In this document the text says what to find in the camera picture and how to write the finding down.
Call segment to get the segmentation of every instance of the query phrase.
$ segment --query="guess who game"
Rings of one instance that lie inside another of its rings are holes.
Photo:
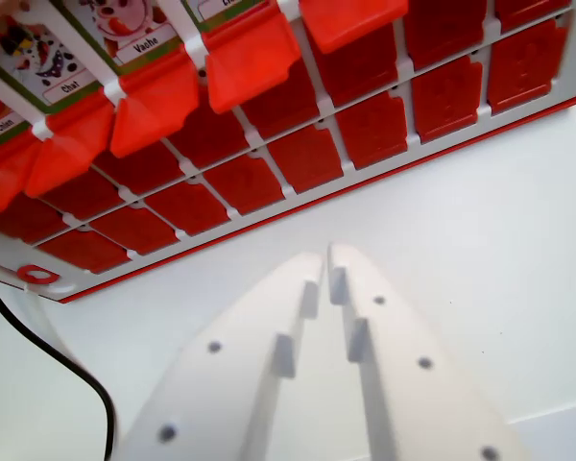
[[[99,87],[94,76],[45,26],[0,18],[0,78],[45,113]]]
[[[180,44],[155,0],[52,3],[118,75],[131,73]]]

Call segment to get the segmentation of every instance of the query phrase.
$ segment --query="black cable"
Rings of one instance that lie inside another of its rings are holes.
[[[56,351],[49,344],[47,344],[45,341],[36,336],[36,334],[33,331],[31,331],[28,327],[23,325],[19,321],[19,319],[17,319],[17,317],[15,317],[14,314],[9,310],[7,305],[4,304],[2,298],[0,298],[0,314],[2,314],[2,317],[4,317],[4,319],[7,322],[9,322],[13,328],[19,331],[26,339],[28,339],[39,349],[50,355],[52,358],[56,359],[59,363],[61,363],[68,370],[70,370],[75,375],[80,377],[83,381],[89,384],[89,386],[94,391],[96,391],[98,397],[100,397],[100,399],[103,401],[105,411],[107,411],[107,442],[105,444],[105,461],[108,461],[113,452],[113,441],[115,438],[115,428],[117,419],[115,418],[115,408],[113,407],[113,400],[111,400],[111,397],[107,392],[107,389],[105,389],[103,385],[100,382],[98,382],[94,376],[92,376],[86,370],[81,368],[70,358],[63,355],[61,352]]]

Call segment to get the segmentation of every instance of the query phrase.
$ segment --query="plastic slot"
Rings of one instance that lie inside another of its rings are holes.
[[[495,0],[495,13],[501,32],[507,32],[570,4],[571,0]]]
[[[125,158],[104,152],[94,164],[134,194],[143,194],[183,175],[177,159],[161,142]]]
[[[240,214],[284,198],[281,185],[263,158],[241,156],[207,170],[203,176]]]
[[[183,45],[175,52],[120,78],[128,94],[120,100],[110,150],[129,156],[179,130],[199,104],[196,68]]]
[[[179,182],[145,199],[145,203],[188,235],[228,221],[227,211],[203,184]]]
[[[262,5],[203,34],[209,54],[209,102],[217,113],[238,106],[288,79],[300,49],[277,5]]]
[[[407,50],[415,69],[482,41],[487,0],[410,0],[403,18]]]
[[[0,232],[26,243],[35,243],[66,229],[61,215],[39,200],[18,194],[0,212]]]
[[[492,46],[488,100],[493,113],[550,92],[566,37],[567,28],[549,19]]]
[[[478,121],[482,64],[463,56],[412,80],[416,131],[422,142]]]
[[[393,24],[382,26],[328,54],[323,54],[309,32],[308,35],[324,87],[335,107],[397,78]]]
[[[24,189],[40,148],[31,130],[0,146],[0,212]]]
[[[47,126],[54,135],[42,144],[26,194],[39,197],[87,171],[108,146],[113,112],[113,105],[100,89],[47,117]]]
[[[89,226],[140,255],[178,241],[173,228],[147,208],[124,206],[92,221]]]
[[[123,202],[115,186],[94,170],[86,171],[41,198],[60,211],[71,213],[81,220]]]
[[[292,64],[286,82],[243,103],[241,109],[262,137],[271,137],[320,115],[303,60]]]
[[[206,86],[199,87],[199,95],[199,106],[187,116],[183,127],[167,139],[197,168],[204,168],[246,149],[248,141],[232,112],[213,111]]]
[[[332,53],[408,11],[407,0],[300,0],[299,5],[323,53]]]
[[[267,147],[284,178],[298,194],[343,176],[329,130],[310,125]]]
[[[401,98],[380,93],[342,110],[335,118],[356,169],[407,151],[407,124]]]
[[[101,274],[130,261],[126,250],[93,230],[71,230],[37,248],[94,274]]]

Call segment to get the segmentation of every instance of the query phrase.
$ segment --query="white table surface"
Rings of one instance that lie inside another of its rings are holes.
[[[113,396],[123,434],[189,338],[282,261],[331,241],[378,263],[509,422],[576,405],[576,108],[82,300],[43,305]],[[0,293],[25,308],[22,293]],[[339,313],[322,301],[298,378],[282,387],[268,459],[367,454],[343,347]],[[100,460],[104,418],[92,391],[0,319],[0,461]],[[576,450],[576,427],[555,421],[517,425],[537,459]]]

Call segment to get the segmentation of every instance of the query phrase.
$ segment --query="red board edge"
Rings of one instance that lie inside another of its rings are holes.
[[[542,111],[540,111],[540,112],[536,112],[536,113],[533,113],[533,114],[531,114],[531,115],[528,115],[528,116],[526,116],[526,117],[524,117],[524,118],[521,118],[520,120],[517,120],[516,122],[510,123],[510,124],[508,124],[508,125],[506,125],[506,126],[504,126],[504,127],[497,128],[496,130],[493,130],[493,131],[488,132],[488,133],[480,134],[479,136],[476,136],[476,137],[474,137],[474,138],[472,138],[472,139],[468,139],[467,141],[463,141],[462,143],[459,143],[459,144],[457,144],[457,145],[455,145],[455,146],[452,146],[452,147],[449,147],[449,148],[447,148],[447,149],[444,149],[444,150],[442,150],[442,151],[440,151],[440,152],[437,152],[437,153],[435,153],[435,154],[431,154],[430,156],[427,156],[427,157],[425,157],[425,158],[421,158],[421,159],[419,159],[419,160],[415,160],[415,161],[413,161],[413,162],[411,162],[411,163],[408,163],[408,164],[406,164],[406,165],[400,166],[400,167],[398,167],[398,168],[396,168],[396,169],[394,169],[394,170],[391,170],[391,171],[387,171],[387,172],[385,172],[385,173],[382,173],[382,174],[380,174],[380,175],[378,175],[378,176],[376,176],[376,177],[374,177],[374,178],[369,178],[368,180],[364,180],[364,181],[359,182],[359,183],[357,183],[357,184],[353,184],[353,185],[351,185],[351,186],[349,186],[349,187],[346,187],[346,188],[344,188],[344,189],[342,189],[342,190],[338,190],[338,191],[333,192],[333,193],[331,193],[331,194],[328,194],[328,195],[326,195],[326,196],[324,196],[324,197],[321,197],[321,198],[319,198],[319,199],[313,200],[313,201],[311,201],[311,202],[309,202],[309,203],[307,203],[307,204],[303,204],[303,205],[301,205],[301,206],[297,206],[297,207],[295,207],[295,208],[289,209],[289,210],[287,210],[287,211],[284,211],[283,213],[279,213],[279,214],[276,215],[276,216],[272,216],[272,217],[267,218],[267,219],[265,219],[265,220],[263,220],[263,221],[260,221],[260,222],[258,222],[258,223],[252,224],[252,225],[250,225],[250,226],[247,226],[246,228],[243,228],[243,229],[240,229],[240,230],[236,230],[236,231],[234,231],[234,232],[228,233],[227,235],[223,235],[223,236],[218,237],[218,238],[216,238],[216,239],[214,239],[214,240],[211,240],[211,241],[209,241],[209,242],[203,243],[202,245],[199,245],[198,247],[191,248],[191,249],[186,250],[186,251],[184,251],[184,252],[181,252],[181,253],[179,253],[179,254],[177,254],[177,255],[169,256],[169,257],[167,257],[166,259],[162,259],[161,261],[158,261],[158,262],[155,262],[155,263],[153,263],[153,264],[150,264],[149,266],[142,267],[142,268],[140,268],[140,269],[137,269],[137,270],[135,270],[135,271],[132,271],[132,272],[130,272],[130,273],[128,273],[128,274],[125,274],[125,275],[123,275],[123,276],[120,276],[120,277],[117,277],[117,278],[115,278],[115,279],[106,281],[106,282],[104,282],[104,283],[101,283],[101,284],[99,284],[99,285],[93,286],[93,287],[91,287],[91,288],[88,288],[88,289],[86,289],[86,290],[84,290],[84,291],[81,291],[81,292],[79,292],[79,293],[76,293],[76,294],[74,294],[74,295],[68,296],[68,297],[63,298],[63,299],[61,299],[61,300],[58,300],[58,302],[59,302],[59,303],[70,303],[71,301],[75,301],[75,300],[77,300],[77,299],[79,299],[79,298],[82,298],[82,297],[84,297],[84,296],[91,295],[92,293],[95,293],[95,292],[97,292],[97,291],[99,291],[99,290],[102,290],[103,288],[107,288],[107,287],[109,287],[109,286],[112,286],[112,285],[115,284],[115,283],[119,283],[120,281],[127,280],[127,279],[130,279],[130,278],[132,278],[132,277],[138,276],[138,275],[143,274],[143,273],[145,273],[145,272],[147,272],[147,271],[150,271],[150,270],[152,270],[152,269],[155,269],[156,267],[159,267],[159,266],[161,266],[161,265],[163,265],[163,264],[167,264],[167,263],[169,263],[169,262],[172,262],[172,261],[174,261],[174,260],[176,260],[176,259],[178,259],[178,258],[181,258],[181,257],[184,257],[184,256],[188,256],[188,255],[192,255],[192,254],[195,253],[195,252],[198,252],[198,251],[200,251],[200,250],[204,250],[205,248],[208,248],[208,247],[210,247],[210,246],[212,246],[212,245],[215,245],[215,244],[217,244],[217,243],[224,242],[224,241],[226,241],[226,240],[228,240],[228,239],[230,239],[230,238],[232,238],[232,237],[235,237],[235,236],[240,235],[240,234],[242,234],[242,233],[245,233],[245,232],[247,232],[247,231],[251,231],[251,230],[253,230],[253,229],[257,229],[257,228],[259,228],[259,227],[261,227],[261,226],[264,226],[264,225],[266,225],[266,224],[269,224],[269,223],[273,223],[274,221],[276,221],[276,220],[278,220],[278,219],[281,219],[281,218],[283,218],[283,217],[285,217],[285,216],[289,216],[289,215],[291,215],[291,214],[293,214],[293,213],[299,212],[299,211],[301,211],[302,209],[307,209],[307,208],[310,208],[311,206],[314,206],[314,205],[319,204],[319,203],[321,203],[321,202],[324,202],[324,201],[326,201],[326,200],[330,200],[330,199],[333,199],[333,198],[335,198],[335,197],[339,197],[339,196],[341,196],[341,195],[343,195],[343,194],[346,194],[346,193],[350,192],[351,190],[355,190],[355,189],[357,189],[357,188],[359,188],[359,187],[363,187],[363,186],[368,185],[368,184],[371,184],[371,183],[373,183],[373,182],[377,182],[377,181],[382,180],[382,179],[384,179],[384,178],[388,178],[389,176],[392,176],[392,175],[394,175],[394,174],[396,174],[396,173],[399,173],[399,172],[401,172],[401,171],[407,170],[408,168],[412,168],[412,167],[414,167],[414,166],[417,166],[417,165],[426,163],[427,161],[430,161],[430,160],[433,160],[433,159],[435,159],[435,158],[439,158],[439,157],[441,157],[441,156],[444,156],[444,155],[446,155],[446,154],[449,154],[449,153],[451,153],[451,152],[457,151],[457,150],[462,149],[462,148],[464,148],[464,147],[467,147],[467,146],[469,146],[469,145],[471,145],[471,144],[474,144],[474,143],[476,143],[476,142],[478,142],[478,141],[482,141],[482,140],[484,140],[484,139],[488,139],[489,137],[492,137],[492,136],[494,136],[494,135],[496,135],[496,134],[500,134],[500,133],[507,132],[508,130],[511,130],[511,129],[513,129],[513,128],[519,127],[519,126],[521,126],[521,125],[524,125],[524,124],[526,124],[526,123],[532,122],[532,121],[534,121],[534,120],[538,120],[538,119],[540,119],[540,118],[545,117],[546,115],[550,115],[551,113],[557,112],[557,111],[559,111],[559,110],[567,109],[567,108],[570,108],[570,107],[575,106],[575,105],[576,105],[576,96],[573,97],[573,98],[571,98],[571,99],[568,99],[567,101],[563,101],[562,103],[559,103],[559,104],[557,104],[556,106],[553,106],[553,107],[548,108],[548,109],[544,109],[544,110],[542,110]]]

